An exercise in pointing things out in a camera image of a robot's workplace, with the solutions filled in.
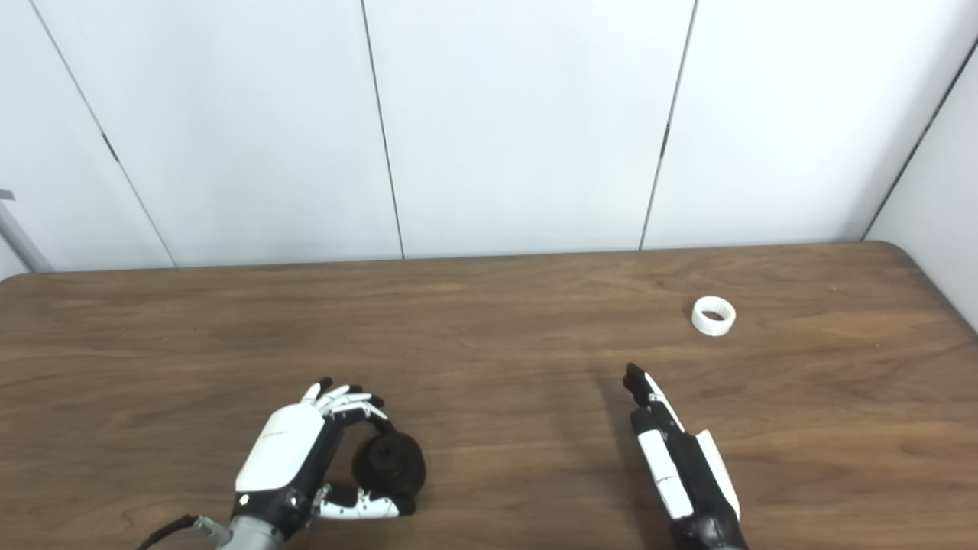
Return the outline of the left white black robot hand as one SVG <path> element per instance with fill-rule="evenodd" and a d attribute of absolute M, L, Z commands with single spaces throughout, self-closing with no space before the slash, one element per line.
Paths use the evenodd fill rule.
<path fill-rule="evenodd" d="M 318 380 L 297 403 L 265 422 L 235 477 L 229 543 L 278 548 L 317 519 L 373 521 L 411 516 L 425 485 L 423 450 L 399 431 L 384 401 L 357 384 L 334 387 Z M 325 477 L 346 429 L 366 422 L 376 429 L 351 466 L 353 484 Z"/>

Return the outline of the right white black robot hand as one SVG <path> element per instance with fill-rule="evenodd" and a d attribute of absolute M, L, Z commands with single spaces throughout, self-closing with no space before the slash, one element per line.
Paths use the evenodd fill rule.
<path fill-rule="evenodd" d="M 687 431 L 663 390 L 635 363 L 626 365 L 623 386 L 636 404 L 633 435 L 669 516 L 674 546 L 747 549 L 740 501 L 711 432 Z"/>

